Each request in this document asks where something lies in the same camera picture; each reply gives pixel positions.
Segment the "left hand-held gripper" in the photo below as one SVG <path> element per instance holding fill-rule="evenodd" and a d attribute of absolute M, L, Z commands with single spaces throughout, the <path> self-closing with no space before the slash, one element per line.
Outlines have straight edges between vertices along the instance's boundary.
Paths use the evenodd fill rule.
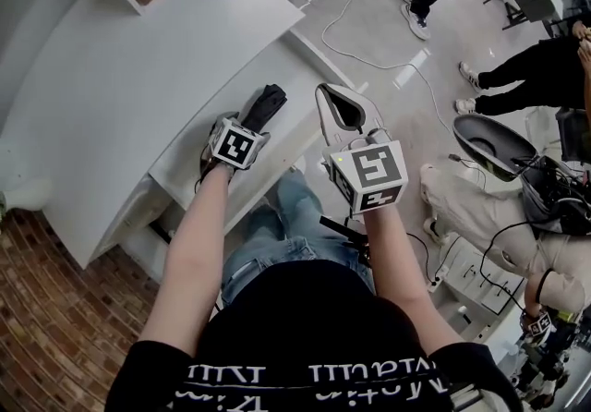
<path fill-rule="evenodd" d="M 257 159 L 271 135 L 244 127 L 237 119 L 239 113 L 225 113 L 212 125 L 201 153 L 201 169 L 226 164 L 234 170 L 247 170 Z"/>

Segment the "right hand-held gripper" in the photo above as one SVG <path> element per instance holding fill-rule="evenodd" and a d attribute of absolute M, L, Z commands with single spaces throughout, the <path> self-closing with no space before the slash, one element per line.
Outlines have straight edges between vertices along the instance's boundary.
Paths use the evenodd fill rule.
<path fill-rule="evenodd" d="M 329 179 L 350 213 L 360 215 L 397 203 L 408 184 L 401 143 L 379 127 L 377 106 L 345 86 L 321 83 L 315 90 Z M 359 137 L 359 130 L 372 129 Z"/>

